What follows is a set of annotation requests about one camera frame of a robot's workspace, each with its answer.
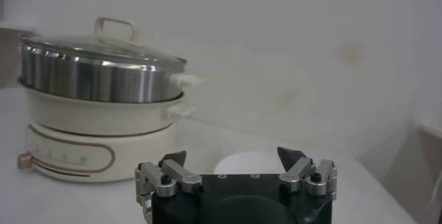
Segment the metal bracket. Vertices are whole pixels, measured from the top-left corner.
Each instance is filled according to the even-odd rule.
[[[161,197],[173,196],[177,193],[177,181],[164,174],[153,163],[145,162],[135,169],[135,188],[136,200],[143,209],[144,219],[151,224],[152,193]]]
[[[174,160],[165,160],[162,163],[162,171],[178,181],[183,192],[191,194],[202,192],[202,177],[187,171]]]
[[[307,192],[311,195],[322,196],[331,193],[336,199],[338,170],[332,160],[321,160],[316,172],[305,179]]]
[[[279,175],[280,184],[287,186],[289,192],[297,192],[302,179],[314,173],[315,168],[311,159],[301,157],[287,172]]]

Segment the button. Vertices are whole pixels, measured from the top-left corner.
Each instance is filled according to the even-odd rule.
[[[19,169],[28,169],[32,167],[32,155],[30,153],[22,153],[18,158]]]

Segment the screw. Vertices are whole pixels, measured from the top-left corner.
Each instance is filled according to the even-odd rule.
[[[318,172],[315,172],[310,176],[310,180],[313,183],[320,183],[322,179],[323,179],[323,176],[321,176],[320,173],[318,173]]]
[[[162,185],[167,185],[167,184],[170,184],[170,183],[172,183],[172,178],[170,176],[168,176],[166,174],[161,176],[161,184]]]

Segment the pot handle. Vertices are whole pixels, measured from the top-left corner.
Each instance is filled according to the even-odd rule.
[[[189,74],[172,74],[169,78],[169,83],[176,86],[177,88],[195,86],[201,84],[203,81],[203,79]]]
[[[116,37],[110,37],[104,34],[103,26],[105,21],[113,21],[114,23],[126,24],[132,28],[132,35],[128,39],[120,39]],[[124,21],[120,19],[114,19],[110,17],[98,17],[95,20],[94,33],[100,37],[110,37],[113,39],[120,39],[124,41],[138,41],[140,38],[140,33],[138,32],[138,27],[132,21]]]
[[[169,119],[184,118],[196,111],[194,106],[190,106],[185,103],[179,103],[175,106],[171,106],[167,109],[166,114]]]

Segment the stainless steel pot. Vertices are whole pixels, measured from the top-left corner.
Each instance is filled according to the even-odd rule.
[[[129,39],[103,33],[105,21],[132,27]],[[184,74],[186,60],[135,41],[129,21],[99,17],[95,34],[66,37],[24,37],[22,84],[44,93],[80,100],[151,103],[174,100],[183,86],[200,80]]]

